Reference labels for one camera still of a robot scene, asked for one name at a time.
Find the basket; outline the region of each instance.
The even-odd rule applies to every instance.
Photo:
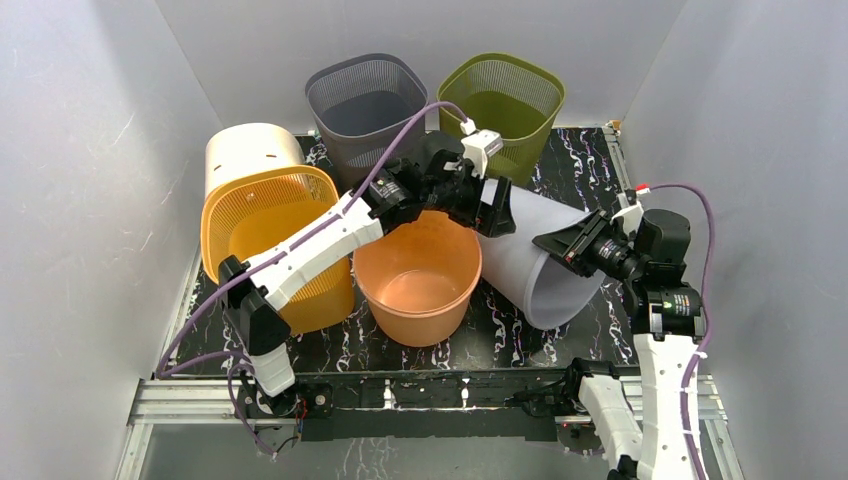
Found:
[[[477,128],[501,134],[504,147],[489,159],[487,176],[509,177],[516,185],[525,185],[565,102],[565,86],[524,60],[486,53],[451,74],[439,87],[437,98],[455,103]],[[442,131],[462,137],[459,123],[453,112],[439,109]]]
[[[339,173],[343,190],[352,188],[416,112],[427,104],[427,90],[401,60],[369,54],[316,73],[306,83],[306,99],[327,156]],[[424,135],[417,122],[397,152]]]
[[[297,233],[338,201],[330,177],[304,165],[260,172],[213,190],[203,206],[203,268],[218,283],[229,255],[244,261]],[[312,279],[279,312],[292,334],[341,322],[353,311],[350,261],[343,258]]]

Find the table top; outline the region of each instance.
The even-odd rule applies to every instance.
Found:
[[[307,163],[334,176],[324,145],[298,137]],[[554,129],[536,172],[525,188],[585,211],[610,208],[620,183],[601,128]],[[197,275],[193,311],[217,288]],[[562,367],[574,357],[636,363],[632,335],[618,282],[606,279],[589,304],[554,330],[531,327],[524,314],[485,280],[474,290],[465,319],[447,340],[425,348],[400,345],[377,326],[355,285],[354,311],[342,323],[292,337],[289,358],[296,373],[398,370]],[[209,311],[181,343],[177,361],[240,348],[220,307]],[[207,362],[187,376],[220,377],[230,361]]]

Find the yellow basket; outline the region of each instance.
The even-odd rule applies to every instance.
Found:
[[[339,197],[321,170],[297,165],[249,175],[209,193],[203,205],[203,269],[218,283],[218,265],[262,253],[321,216]],[[343,258],[307,283],[279,312],[292,334],[320,330],[353,311],[350,261]]]

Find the white wall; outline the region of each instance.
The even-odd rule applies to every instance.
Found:
[[[845,478],[846,25],[845,2],[689,0],[623,125],[636,183],[714,204],[709,365],[746,478]],[[698,279],[698,204],[653,197],[693,219]]]
[[[219,128],[152,0],[0,3],[0,478],[114,475]]]
[[[157,2],[224,125],[305,132],[307,79],[373,52],[401,58],[431,98],[472,56],[509,52],[565,82],[558,124],[620,119],[684,0]]]

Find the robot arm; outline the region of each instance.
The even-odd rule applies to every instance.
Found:
[[[578,275],[588,277],[600,269],[623,285],[640,360],[644,432],[626,404],[612,364],[576,359],[567,383],[569,396],[579,400],[595,422],[610,478],[695,479],[684,435],[691,434],[700,451],[697,392],[688,395],[693,431],[684,432],[680,384],[706,323],[700,295],[682,281],[689,222],[667,210],[643,214],[637,197],[646,190],[622,194],[622,209],[614,217],[598,210],[533,243]]]
[[[511,181],[501,178],[492,205],[481,202],[488,156],[503,143],[488,130],[462,141],[442,132],[424,137],[406,158],[389,160],[360,198],[346,193],[330,210],[275,247],[239,262],[231,256],[219,266],[228,282],[259,265],[286,255],[251,275],[227,294],[227,315],[245,340],[254,376],[268,397],[294,384],[286,349],[291,328],[278,312],[321,272],[355,249],[415,221],[423,210],[447,213],[460,225],[495,237],[515,231],[509,210]]]

